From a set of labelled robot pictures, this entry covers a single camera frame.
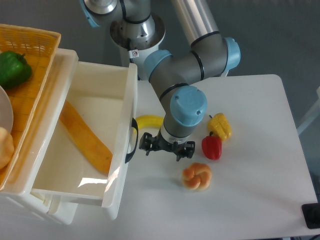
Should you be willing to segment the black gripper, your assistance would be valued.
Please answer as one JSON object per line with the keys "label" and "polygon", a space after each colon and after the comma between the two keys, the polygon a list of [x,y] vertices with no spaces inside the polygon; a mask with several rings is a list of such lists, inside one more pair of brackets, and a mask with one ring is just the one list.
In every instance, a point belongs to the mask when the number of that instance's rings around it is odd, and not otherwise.
{"label": "black gripper", "polygon": [[179,144],[178,141],[174,141],[170,143],[165,140],[160,133],[156,137],[153,137],[150,133],[145,132],[139,141],[139,149],[144,150],[146,156],[153,151],[175,153],[176,161],[179,162],[182,158],[191,159],[193,157],[195,153],[195,142],[187,141]]}

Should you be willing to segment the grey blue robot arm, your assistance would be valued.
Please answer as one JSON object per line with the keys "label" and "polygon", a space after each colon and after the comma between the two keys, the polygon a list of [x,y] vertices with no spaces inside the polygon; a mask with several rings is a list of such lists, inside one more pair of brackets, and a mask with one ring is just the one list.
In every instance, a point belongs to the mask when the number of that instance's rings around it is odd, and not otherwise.
{"label": "grey blue robot arm", "polygon": [[196,144],[189,137],[208,105],[205,94],[194,84],[227,74],[239,64],[241,52],[233,38],[222,37],[205,0],[175,0],[172,4],[190,45],[190,52],[180,58],[159,48],[165,25],[152,12],[149,0],[80,1],[91,27],[100,27],[104,19],[110,21],[109,34],[122,65],[137,65],[137,78],[151,84],[165,111],[158,134],[138,136],[135,147],[147,153],[166,151],[182,159],[195,152]]}

